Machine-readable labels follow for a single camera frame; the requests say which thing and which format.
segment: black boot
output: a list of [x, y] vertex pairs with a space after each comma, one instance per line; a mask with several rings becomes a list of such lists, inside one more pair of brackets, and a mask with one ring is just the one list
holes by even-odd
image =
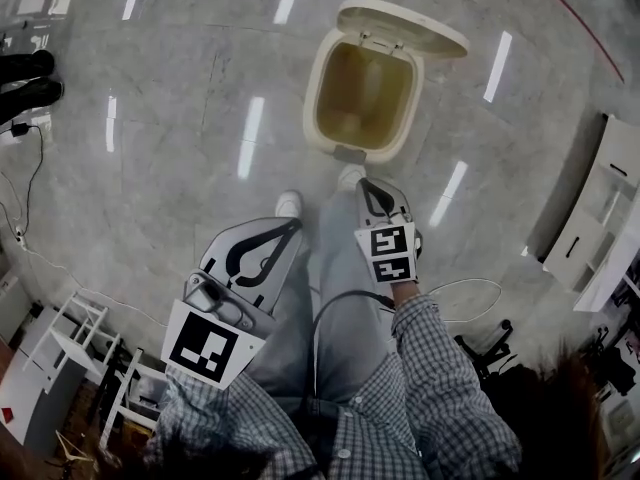
[[18, 89], [0, 94], [0, 126], [25, 110], [52, 105], [60, 99], [62, 92], [60, 82], [37, 78]]
[[0, 56], [0, 85], [53, 73], [55, 61], [46, 50], [31, 55]]

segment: marble floor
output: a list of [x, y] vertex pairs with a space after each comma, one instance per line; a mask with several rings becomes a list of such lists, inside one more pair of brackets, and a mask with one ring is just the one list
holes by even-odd
[[[315, 53], [343, 1], [0, 0], [4, 53], [47, 48], [66, 85], [59, 103], [24, 116], [45, 131], [29, 248], [84, 287], [166, 322], [215, 234], [270, 215], [283, 190], [302, 192], [312, 237], [342, 164], [309, 149], [302, 107]], [[640, 125], [639, 0], [567, 0], [624, 82], [558, 0], [387, 1], [444, 22], [471, 43], [464, 59], [427, 64], [406, 146], [370, 169], [409, 197], [425, 238], [423, 289], [475, 277], [499, 283], [495, 309], [451, 331], [483, 337], [481, 345], [508, 317], [516, 326], [512, 348], [524, 362], [553, 353], [562, 339], [579, 342], [592, 316], [572, 311], [574, 295], [525, 247], [596, 116], [613, 112]], [[489, 102], [484, 94], [505, 33], [510, 49]], [[248, 136], [256, 99], [262, 113]], [[24, 209], [37, 137], [0, 139], [0, 167]], [[434, 219], [460, 162], [465, 174]], [[16, 217], [20, 209], [0, 182], [0, 198]], [[34, 298], [61, 304], [78, 288], [64, 270], [24, 253], [6, 223], [0, 232]], [[496, 295], [486, 283], [458, 285], [440, 294], [443, 315], [469, 319]], [[109, 305], [127, 345], [159, 353], [160, 326]]]

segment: office chair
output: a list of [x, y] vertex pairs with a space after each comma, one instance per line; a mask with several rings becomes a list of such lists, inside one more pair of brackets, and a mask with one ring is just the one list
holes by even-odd
[[511, 349], [509, 345], [507, 345], [507, 340], [511, 333], [513, 333], [513, 326], [509, 320], [503, 320], [500, 323], [500, 327], [504, 330], [502, 336], [496, 341], [496, 343], [484, 354], [478, 354], [475, 350], [473, 350], [469, 345], [467, 345], [464, 341], [464, 338], [460, 335], [456, 336], [454, 339], [460, 345], [462, 350], [466, 352], [471, 359], [473, 367], [480, 378], [480, 381], [483, 381], [489, 377], [489, 366], [491, 366], [496, 361], [500, 361], [500, 359], [504, 359], [509, 354], [511, 354]]

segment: beige trash bin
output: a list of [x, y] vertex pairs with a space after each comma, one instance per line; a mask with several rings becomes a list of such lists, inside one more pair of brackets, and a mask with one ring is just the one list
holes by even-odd
[[338, 158], [379, 164], [400, 151], [422, 92], [424, 61], [464, 57], [460, 33], [381, 0], [347, 0], [311, 70], [303, 125]]

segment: shoe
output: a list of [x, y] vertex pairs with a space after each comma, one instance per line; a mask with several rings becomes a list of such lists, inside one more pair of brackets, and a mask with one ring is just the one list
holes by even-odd
[[355, 191], [358, 182], [366, 175], [364, 165], [348, 164], [338, 176], [338, 190]]
[[47, 50], [30, 55], [3, 55], [0, 56], [0, 84], [48, 76], [54, 67], [53, 55]]
[[287, 190], [280, 194], [276, 204], [276, 217], [299, 219], [302, 215], [302, 196], [297, 190]]
[[48, 78], [36, 78], [12, 91], [0, 94], [0, 126], [25, 110], [47, 107], [58, 101], [64, 85]]

